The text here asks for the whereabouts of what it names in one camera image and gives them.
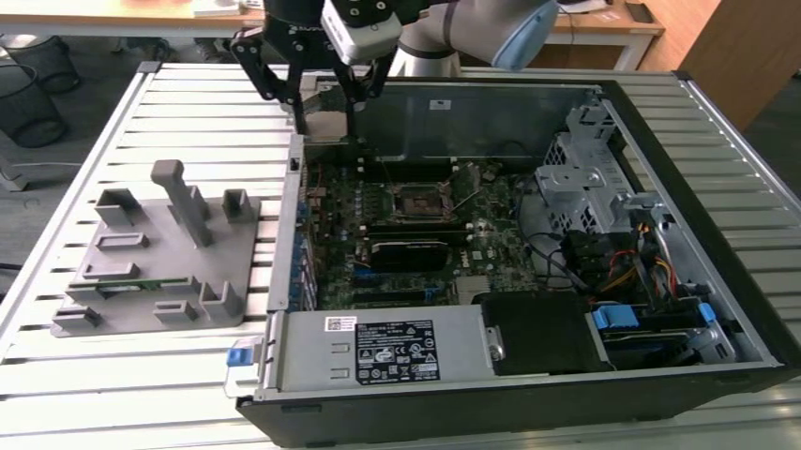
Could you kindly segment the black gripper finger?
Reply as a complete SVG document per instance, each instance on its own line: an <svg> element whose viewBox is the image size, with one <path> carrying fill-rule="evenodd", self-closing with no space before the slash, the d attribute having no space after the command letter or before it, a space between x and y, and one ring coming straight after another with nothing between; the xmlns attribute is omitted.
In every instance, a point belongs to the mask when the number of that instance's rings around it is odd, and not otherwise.
<svg viewBox="0 0 801 450"><path fill-rule="evenodd" d="M346 105L348 137L357 138L356 113L365 109L368 100L378 98L390 76L393 55L384 55L370 61L370 70L362 77L356 75L352 66L342 61L334 62L333 71L344 90Z"/></svg>
<svg viewBox="0 0 801 450"><path fill-rule="evenodd" d="M270 46L288 61L288 77L281 79L264 60L264 50ZM238 32L232 41L234 57L245 70L262 99L277 100L290 113L296 132L308 133L301 82L308 45L304 41L281 37L264 27Z"/></svg>

